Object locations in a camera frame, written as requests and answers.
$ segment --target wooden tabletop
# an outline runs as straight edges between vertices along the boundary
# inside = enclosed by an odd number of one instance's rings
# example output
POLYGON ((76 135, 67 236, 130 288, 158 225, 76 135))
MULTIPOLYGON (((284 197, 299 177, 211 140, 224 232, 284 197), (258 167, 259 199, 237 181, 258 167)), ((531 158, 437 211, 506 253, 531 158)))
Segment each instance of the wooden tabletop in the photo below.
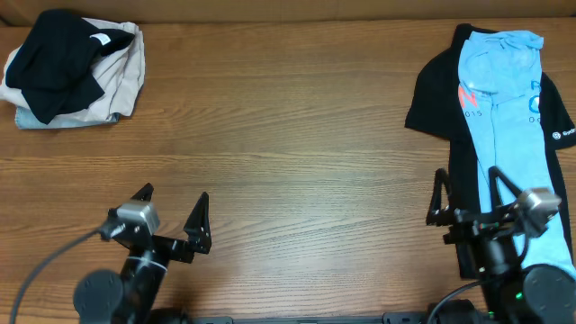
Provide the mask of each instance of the wooden tabletop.
MULTIPOLYGON (((438 301, 463 284, 446 229, 424 221, 448 143, 403 123, 418 72, 458 23, 144 25, 146 82, 132 118, 24 131, 1 103, 0 320, 34 266, 146 182, 162 235, 185 238, 202 191, 211 203, 211 253, 172 263, 156 307, 263 318, 438 301)), ((544 71, 576 119, 575 19, 471 23, 544 36, 544 71)), ((28 31, 0 28, 3 62, 28 31)), ((559 157, 576 215, 576 148, 559 157)), ((26 293, 19 323, 77 323, 77 282, 120 271, 126 256, 99 238, 69 251, 26 293)), ((463 297, 483 307, 479 290, 463 297)))

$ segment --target clothing tag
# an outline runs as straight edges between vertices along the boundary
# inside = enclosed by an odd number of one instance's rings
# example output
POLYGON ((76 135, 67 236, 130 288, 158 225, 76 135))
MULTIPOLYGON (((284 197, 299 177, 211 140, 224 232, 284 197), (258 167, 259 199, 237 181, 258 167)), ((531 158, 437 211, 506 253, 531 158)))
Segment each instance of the clothing tag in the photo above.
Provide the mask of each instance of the clothing tag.
POLYGON ((98 39, 102 43, 102 46, 104 46, 104 45, 106 45, 112 41, 110 39, 110 37, 108 37, 108 35, 101 33, 101 32, 94 34, 94 35, 90 35, 90 38, 93 38, 93 37, 98 39))

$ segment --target stack of folded clothes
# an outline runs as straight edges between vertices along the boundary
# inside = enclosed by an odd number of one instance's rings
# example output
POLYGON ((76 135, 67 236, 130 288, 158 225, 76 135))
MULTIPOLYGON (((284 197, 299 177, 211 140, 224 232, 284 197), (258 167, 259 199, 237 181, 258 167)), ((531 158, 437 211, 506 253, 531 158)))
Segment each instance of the stack of folded clothes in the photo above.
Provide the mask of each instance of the stack of folded clothes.
POLYGON ((20 129, 114 123, 132 114, 144 72, 143 36, 134 23, 49 10, 8 57, 0 99, 17 106, 20 129))

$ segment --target shirt sleeve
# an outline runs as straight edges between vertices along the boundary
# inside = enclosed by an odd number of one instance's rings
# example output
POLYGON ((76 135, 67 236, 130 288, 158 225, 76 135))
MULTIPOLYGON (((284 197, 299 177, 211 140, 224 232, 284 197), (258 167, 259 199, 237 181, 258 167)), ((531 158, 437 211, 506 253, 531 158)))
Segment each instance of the shirt sleeve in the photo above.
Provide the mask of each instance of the shirt sleeve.
POLYGON ((465 132, 466 120, 458 101, 458 57, 447 49, 433 58, 418 74, 412 106, 404 126, 446 140, 457 140, 465 132))
POLYGON ((549 76, 542 74, 539 98, 540 124, 544 141, 550 149, 566 149, 576 145, 576 130, 558 89, 549 76))

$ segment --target clothing pile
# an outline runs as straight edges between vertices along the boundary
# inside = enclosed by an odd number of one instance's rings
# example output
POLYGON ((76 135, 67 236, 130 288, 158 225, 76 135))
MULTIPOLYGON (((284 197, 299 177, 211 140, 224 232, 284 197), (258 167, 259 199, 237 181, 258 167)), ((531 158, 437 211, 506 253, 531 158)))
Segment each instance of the clothing pile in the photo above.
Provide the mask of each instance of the clothing pile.
MULTIPOLYGON (((547 187, 562 198, 559 215, 530 240, 524 268, 548 264, 576 278, 568 200, 557 149, 576 144, 574 123, 540 65, 544 39, 530 31, 495 32, 461 24, 449 49, 420 72, 406 127, 450 140, 449 174, 470 212, 491 212, 488 169, 519 188, 547 187)), ((499 185, 503 203, 514 195, 499 185)), ((518 254, 522 236, 514 237, 518 254)), ((462 278, 475 278, 464 246, 462 278)))
POLYGON ((15 104, 20 129, 117 122, 144 83, 144 40, 131 22, 41 13, 4 66, 0 99, 15 104))

